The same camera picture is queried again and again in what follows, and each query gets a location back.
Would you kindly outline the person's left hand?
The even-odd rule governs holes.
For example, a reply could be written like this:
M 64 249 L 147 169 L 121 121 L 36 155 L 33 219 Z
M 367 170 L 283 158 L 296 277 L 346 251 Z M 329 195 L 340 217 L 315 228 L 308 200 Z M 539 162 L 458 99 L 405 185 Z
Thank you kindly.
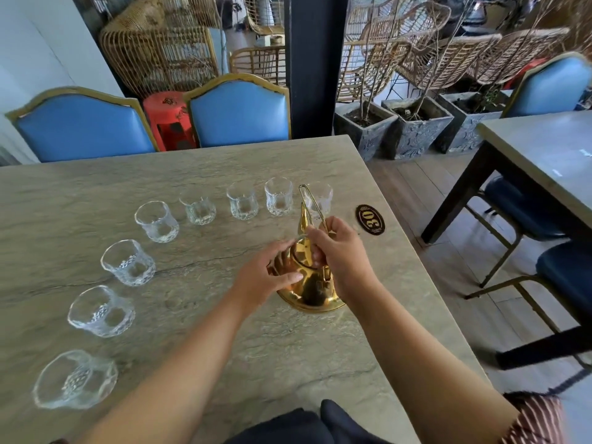
M 245 319 L 278 290 L 290 286 L 269 286 L 270 269 L 277 255 L 290 250 L 295 239 L 273 241 L 258 251 L 239 271 L 227 297 Z

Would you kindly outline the person's right hand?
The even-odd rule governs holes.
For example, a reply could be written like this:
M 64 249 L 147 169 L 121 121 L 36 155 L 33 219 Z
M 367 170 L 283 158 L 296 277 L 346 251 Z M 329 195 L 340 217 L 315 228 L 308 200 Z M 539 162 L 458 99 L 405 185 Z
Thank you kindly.
M 330 216 L 326 226 L 309 226 L 306 235 L 312 245 L 324 245 L 338 296 L 357 319 L 376 306 L 384 287 L 374 273 L 358 233 L 343 219 Z

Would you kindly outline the black pillar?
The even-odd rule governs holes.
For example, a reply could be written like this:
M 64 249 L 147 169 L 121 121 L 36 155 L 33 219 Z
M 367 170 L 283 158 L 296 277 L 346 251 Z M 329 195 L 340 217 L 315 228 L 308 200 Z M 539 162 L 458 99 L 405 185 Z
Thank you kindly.
M 330 136 L 350 0 L 284 0 L 292 139 Z

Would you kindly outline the striped shirt sleeve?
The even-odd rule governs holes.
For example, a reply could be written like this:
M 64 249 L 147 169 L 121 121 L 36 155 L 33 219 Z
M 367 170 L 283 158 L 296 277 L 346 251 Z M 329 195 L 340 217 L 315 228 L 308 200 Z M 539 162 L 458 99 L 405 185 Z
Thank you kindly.
M 565 410 L 558 396 L 529 391 L 503 396 L 519 415 L 499 444 L 568 444 Z

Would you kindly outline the group of rattan chairs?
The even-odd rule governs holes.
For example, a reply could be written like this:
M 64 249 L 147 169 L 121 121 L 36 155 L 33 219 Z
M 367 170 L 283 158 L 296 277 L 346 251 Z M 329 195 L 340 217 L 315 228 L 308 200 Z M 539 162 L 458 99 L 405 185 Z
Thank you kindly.
M 219 45 L 220 39 L 213 38 L 213 34 L 220 30 L 211 31 L 199 23 L 205 17 L 210 19 L 212 13 L 203 14 L 198 9 L 194 14 L 192 0 L 182 0 L 188 4 L 175 9 L 170 7 L 169 1 L 136 0 L 100 33 L 101 49 L 108 62 L 123 83 L 142 98 L 167 90 L 189 91 L 223 74 L 219 69 L 220 58 L 215 56 L 214 50 L 214 45 Z M 338 103 L 359 100 L 359 79 L 364 58 L 360 56 L 358 37 L 365 23 L 364 7 L 354 7 L 347 14 L 337 86 Z M 413 84 L 411 52 L 432 43 L 449 22 L 452 11 L 450 7 L 434 0 L 421 3 L 403 0 L 398 13 L 402 20 L 404 44 L 408 48 L 404 58 L 395 65 L 390 79 L 384 80 L 377 88 L 379 93 L 394 74 L 399 74 Z M 569 26 L 549 30 L 557 33 L 557 36 L 540 58 L 558 51 L 559 44 L 564 43 L 571 34 Z M 469 36 L 475 41 L 477 55 L 458 81 L 465 76 L 472 78 L 472 67 L 477 59 L 484 57 L 485 52 L 504 35 L 495 29 L 484 35 Z

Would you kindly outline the grey table with black legs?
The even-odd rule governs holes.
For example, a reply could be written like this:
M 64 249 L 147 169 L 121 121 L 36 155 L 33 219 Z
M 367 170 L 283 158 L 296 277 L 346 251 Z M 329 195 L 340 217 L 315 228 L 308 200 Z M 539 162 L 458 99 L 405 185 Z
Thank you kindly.
M 592 247 L 592 112 L 487 120 L 477 130 L 484 144 L 428 223 L 422 240 L 436 241 L 496 171 L 549 209 L 570 241 Z

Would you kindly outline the row of clear glass cups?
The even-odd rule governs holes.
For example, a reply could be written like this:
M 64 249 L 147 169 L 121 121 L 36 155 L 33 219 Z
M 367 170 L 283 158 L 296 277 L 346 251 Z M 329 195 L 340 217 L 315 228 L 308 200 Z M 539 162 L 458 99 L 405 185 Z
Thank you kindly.
M 209 189 L 193 180 L 183 186 L 189 196 L 180 199 L 192 224 L 211 223 L 216 207 Z M 136 222 L 154 243 L 174 240 L 180 226 L 164 201 L 150 201 L 136 212 Z M 138 288 L 156 274 L 155 260 L 137 240 L 120 240 L 107 248 L 101 257 L 103 269 L 123 285 Z M 136 317 L 131 298 L 118 295 L 107 285 L 93 286 L 82 292 L 70 305 L 68 323 L 74 328 L 108 339 L 122 335 Z M 40 373 L 32 396 L 40 409 L 86 410 L 102 402 L 113 391 L 118 380 L 117 363 L 104 356 L 93 356 L 83 350 L 66 351 L 56 356 Z

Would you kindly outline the bare twig plant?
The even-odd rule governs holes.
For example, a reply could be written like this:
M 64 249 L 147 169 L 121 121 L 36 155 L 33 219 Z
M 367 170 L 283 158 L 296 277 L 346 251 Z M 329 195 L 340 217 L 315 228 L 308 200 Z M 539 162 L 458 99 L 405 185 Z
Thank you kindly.
M 372 0 L 365 6 L 365 23 L 360 30 L 360 56 L 364 58 L 359 81 L 359 118 L 362 125 L 369 124 L 369 107 L 377 88 L 389 80 L 397 62 L 404 58 L 408 46 L 401 33 L 402 20 L 399 4 L 403 0 L 386 0 L 376 5 Z
M 544 55 L 557 33 L 539 28 L 542 19 L 559 5 L 560 0 L 525 0 L 528 13 L 508 23 L 506 34 L 479 57 L 472 67 L 472 79 L 479 85 L 478 104 L 471 110 L 482 112 L 497 107 L 496 99 L 505 82 L 513 79 L 532 60 Z
M 469 64 L 476 59 L 475 41 L 465 33 L 462 23 L 472 12 L 475 0 L 450 0 L 452 11 L 449 22 L 441 29 L 435 40 L 411 54 L 413 84 L 421 90 L 419 99 L 412 105 L 408 120 L 424 119 L 425 97 L 430 90 L 439 90 L 453 85 L 460 79 Z

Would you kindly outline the dark trousers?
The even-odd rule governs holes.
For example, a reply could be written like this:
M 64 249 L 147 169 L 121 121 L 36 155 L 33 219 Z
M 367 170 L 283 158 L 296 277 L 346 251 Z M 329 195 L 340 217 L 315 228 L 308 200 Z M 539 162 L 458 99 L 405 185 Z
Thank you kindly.
M 333 400 L 318 413 L 297 408 L 253 425 L 223 444 L 392 444 L 357 424 Z

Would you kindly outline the black oval table plaque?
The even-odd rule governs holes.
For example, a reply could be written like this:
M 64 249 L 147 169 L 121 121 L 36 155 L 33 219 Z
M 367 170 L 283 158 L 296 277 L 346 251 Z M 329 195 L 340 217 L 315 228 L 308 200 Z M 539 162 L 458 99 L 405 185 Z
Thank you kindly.
M 382 215 L 368 204 L 360 204 L 355 209 L 356 220 L 364 231 L 373 236 L 380 236 L 386 226 Z

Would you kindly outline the red plastic stool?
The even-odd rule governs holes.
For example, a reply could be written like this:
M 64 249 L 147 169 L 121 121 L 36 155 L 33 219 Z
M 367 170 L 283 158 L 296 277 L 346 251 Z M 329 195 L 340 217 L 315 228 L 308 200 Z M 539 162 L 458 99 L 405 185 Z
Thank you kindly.
M 154 93 L 142 105 L 159 151 L 178 150 L 181 141 L 186 141 L 189 149 L 197 148 L 183 92 Z

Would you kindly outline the grey stone planter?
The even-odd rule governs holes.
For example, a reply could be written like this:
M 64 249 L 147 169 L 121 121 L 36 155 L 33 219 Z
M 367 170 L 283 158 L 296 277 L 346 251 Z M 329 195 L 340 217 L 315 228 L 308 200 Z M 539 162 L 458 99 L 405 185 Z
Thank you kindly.
M 512 94 L 511 90 L 502 90 L 496 98 L 485 104 L 482 112 L 473 112 L 478 104 L 480 93 L 463 92 L 436 95 L 435 101 L 452 116 L 450 124 L 433 142 L 433 148 L 442 154 L 460 154 L 469 152 L 482 143 L 476 132 L 477 124 L 488 119 L 498 119 Z
M 370 161 L 399 116 L 368 99 L 338 104 L 335 108 L 333 132 L 348 135 L 363 161 Z
M 429 96 L 384 100 L 381 107 L 397 116 L 381 145 L 382 156 L 390 160 L 411 160 L 421 156 L 454 119 Z

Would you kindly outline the blue chair with gold frame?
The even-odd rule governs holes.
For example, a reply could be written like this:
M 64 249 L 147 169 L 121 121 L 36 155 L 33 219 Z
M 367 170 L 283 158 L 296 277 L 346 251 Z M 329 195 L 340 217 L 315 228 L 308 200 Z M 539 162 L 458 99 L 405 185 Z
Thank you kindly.
M 565 52 L 528 70 L 513 90 L 501 118 L 570 112 L 592 83 L 592 64 L 579 52 Z
M 141 103 L 90 88 L 51 88 L 5 114 L 41 163 L 165 151 Z
M 183 92 L 202 149 L 291 140 L 290 91 L 262 77 L 228 73 Z

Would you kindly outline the dark blue cushioned chair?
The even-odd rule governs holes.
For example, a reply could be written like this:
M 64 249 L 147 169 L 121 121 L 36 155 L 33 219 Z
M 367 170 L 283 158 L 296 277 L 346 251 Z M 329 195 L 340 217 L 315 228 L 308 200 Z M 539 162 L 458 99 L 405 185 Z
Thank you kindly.
M 505 253 L 480 282 L 480 288 L 484 288 L 490 283 L 524 237 L 540 243 L 567 238 L 567 235 L 553 222 L 550 213 L 540 201 L 523 194 L 502 176 L 489 181 L 485 188 L 480 189 L 475 196 L 483 200 L 488 205 L 488 209 L 480 214 L 469 203 L 465 205 L 465 208 L 506 247 Z M 496 230 L 486 219 L 487 215 L 500 216 L 505 220 L 514 229 L 514 240 L 508 241 Z
M 478 298 L 511 286 L 553 332 L 532 343 L 497 352 L 494 358 L 500 370 L 507 371 L 570 356 L 578 359 L 579 355 L 586 353 L 592 355 L 592 247 L 574 241 L 561 243 L 539 256 L 535 270 L 534 274 L 514 277 L 464 296 L 464 299 Z M 525 282 L 543 286 L 578 325 L 560 330 L 525 290 Z

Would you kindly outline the person's left forearm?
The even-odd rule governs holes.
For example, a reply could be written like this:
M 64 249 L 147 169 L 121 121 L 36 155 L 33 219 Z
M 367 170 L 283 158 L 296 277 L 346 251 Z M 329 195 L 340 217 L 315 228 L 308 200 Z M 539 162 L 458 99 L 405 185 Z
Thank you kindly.
M 81 444 L 189 444 L 246 318 L 261 301 L 231 290 Z

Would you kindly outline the person's right forearm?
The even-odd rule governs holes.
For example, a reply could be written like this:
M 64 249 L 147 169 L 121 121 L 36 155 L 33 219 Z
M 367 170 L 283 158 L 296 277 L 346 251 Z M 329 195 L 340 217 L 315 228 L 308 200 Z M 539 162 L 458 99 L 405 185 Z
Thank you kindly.
M 498 444 L 519 417 L 376 281 L 342 294 L 421 444 Z

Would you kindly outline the gold metal teapot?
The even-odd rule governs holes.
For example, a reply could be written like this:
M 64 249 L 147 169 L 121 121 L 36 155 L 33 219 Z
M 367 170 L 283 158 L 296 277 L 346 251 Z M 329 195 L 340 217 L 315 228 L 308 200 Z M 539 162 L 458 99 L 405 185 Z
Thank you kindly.
M 291 247 L 277 253 L 270 264 L 270 270 L 276 276 L 296 272 L 302 276 L 300 281 L 277 291 L 293 308 L 305 313 L 328 313 L 345 306 L 345 302 L 336 292 L 335 280 L 329 267 L 314 266 L 311 242 L 306 235 L 307 227 L 313 225 L 312 215 L 306 204 L 307 199 L 316 208 L 324 226 L 326 220 L 310 188 L 302 184 L 299 191 L 302 202 L 298 237 Z

